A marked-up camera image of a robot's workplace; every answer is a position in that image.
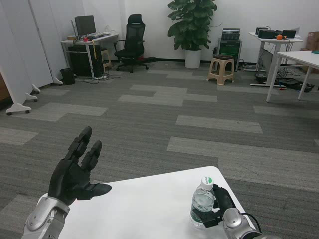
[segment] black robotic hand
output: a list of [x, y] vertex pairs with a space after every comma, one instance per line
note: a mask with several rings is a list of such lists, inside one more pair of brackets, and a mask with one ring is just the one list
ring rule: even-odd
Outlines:
[[101, 141], [95, 142], [86, 153], [79, 166], [79, 158], [85, 153], [92, 135], [91, 127], [86, 127], [74, 139], [69, 147], [69, 152], [56, 166], [48, 191], [48, 196], [61, 200], [66, 205], [71, 205], [75, 199], [90, 200], [95, 196], [108, 193], [112, 187], [106, 184], [91, 184], [90, 174], [98, 163], [102, 149]]

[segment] white plant pot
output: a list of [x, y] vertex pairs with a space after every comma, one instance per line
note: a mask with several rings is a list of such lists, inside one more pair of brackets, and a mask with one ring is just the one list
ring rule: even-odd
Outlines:
[[198, 68], [200, 64], [200, 54], [201, 50], [185, 50], [185, 67], [190, 69]]

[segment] white desk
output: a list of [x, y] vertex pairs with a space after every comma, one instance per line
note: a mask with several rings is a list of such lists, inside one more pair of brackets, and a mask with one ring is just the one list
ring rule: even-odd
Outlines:
[[251, 86], [266, 86], [269, 87], [270, 83], [271, 83], [271, 78], [273, 76], [273, 72], [275, 69], [275, 65], [276, 65], [276, 60], [277, 60], [277, 53], [280, 51], [280, 48], [282, 46], [282, 44], [288, 44], [288, 43], [292, 43], [292, 42], [303, 42], [302, 40], [298, 39], [298, 38], [292, 38], [292, 39], [287, 39], [287, 40], [277, 40], [277, 39], [263, 39], [263, 38], [259, 38], [254, 32], [250, 32], [250, 35], [254, 36], [257, 40], [259, 40], [260, 43], [260, 49], [259, 49], [259, 55], [257, 58], [257, 64], [256, 64], [256, 69], [258, 69], [258, 64], [259, 64], [259, 59], [261, 57], [261, 55], [263, 54], [263, 52], [265, 51], [264, 46], [265, 46], [265, 42], [269, 42], [269, 43], [273, 43], [275, 45], [275, 52], [273, 54], [273, 60], [271, 62], [271, 67], [268, 73], [268, 77], [267, 77], [267, 82], [265, 84], [250, 84]]
[[296, 61], [298, 63], [302, 63], [306, 66], [309, 66], [303, 86], [300, 90], [299, 96], [298, 96], [298, 100], [301, 100], [301, 95], [303, 94], [305, 87], [307, 85], [307, 80], [309, 78], [309, 75], [311, 73], [312, 68], [316, 68], [319, 69], [319, 54], [314, 54], [311, 51], [291, 51], [291, 52], [278, 52], [278, 59], [275, 65], [275, 69], [274, 72], [272, 74], [272, 80], [271, 80], [271, 85], [268, 91], [268, 95], [267, 95], [267, 99], [266, 101], [269, 102], [270, 101], [270, 96], [271, 96], [271, 91], [273, 89], [275, 80], [276, 80], [276, 76], [277, 76], [277, 72], [278, 69], [280, 67], [280, 63], [282, 58], [286, 58], [289, 60], [293, 60]]
[[222, 223], [202, 233], [190, 223], [193, 193], [203, 176], [227, 189], [244, 212], [220, 171], [203, 167], [109, 183], [108, 194], [70, 206], [59, 239], [227, 239]]
[[[100, 37], [100, 38], [96, 38], [94, 39], [94, 44], [95, 45], [99, 45], [102, 41], [108, 41], [112, 38], [115, 38], [115, 37], [118, 37], [119, 34], [112, 34], [112, 35], [108, 35], [108, 36], [103, 36], [103, 37]], [[65, 60], [68, 64], [68, 67], [70, 68], [70, 62], [69, 62], [69, 59], [67, 57], [67, 53], [84, 53], [84, 54], [88, 54], [88, 57], [89, 57], [89, 63], [90, 63], [90, 68], [91, 68], [91, 74], [92, 74], [92, 77], [94, 78], [94, 72], [93, 72], [93, 65], [92, 65], [92, 58], [91, 58], [91, 53], [90, 53], [90, 47], [89, 45], [93, 45], [92, 41], [77, 41], [75, 44], [76, 45], [85, 45], [85, 49], [86, 49], [86, 52], [77, 52], [77, 51], [69, 51], [68, 50], [68, 45], [73, 45], [74, 44], [74, 41], [73, 40], [65, 40], [65, 41], [61, 41], [61, 44], [62, 44], [62, 48], [63, 48], [63, 51], [64, 51], [64, 56], [65, 56]]]

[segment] trash can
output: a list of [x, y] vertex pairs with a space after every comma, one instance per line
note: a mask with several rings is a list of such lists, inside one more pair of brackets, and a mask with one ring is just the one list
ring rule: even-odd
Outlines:
[[70, 68], [62, 69], [62, 70], [60, 70], [60, 72], [62, 74], [62, 77], [63, 77], [62, 81], [64, 84], [72, 85], [75, 83], [74, 74]]

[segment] beige stool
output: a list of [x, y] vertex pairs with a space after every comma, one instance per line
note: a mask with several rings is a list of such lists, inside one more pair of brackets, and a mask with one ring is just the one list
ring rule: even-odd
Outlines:
[[[104, 54], [106, 54], [106, 55], [108, 56], [108, 60], [109, 60], [108, 63], [104, 63], [104, 60], [103, 60], [103, 55], [104, 55]], [[108, 51], [108, 50], [101, 51], [101, 55], [102, 55], [103, 70], [104, 70], [104, 72], [105, 72], [105, 68], [106, 68], [106, 67], [112, 68], [111, 57], [110, 57], [110, 54], [109, 54], [109, 51]]]
[[[213, 65], [215, 62], [219, 63], [219, 69], [213, 71]], [[231, 72], [226, 71], [227, 63], [231, 62]], [[234, 82], [234, 57], [229, 55], [215, 55], [210, 63], [207, 80], [217, 79], [218, 85], [224, 85], [225, 80], [232, 79]]]

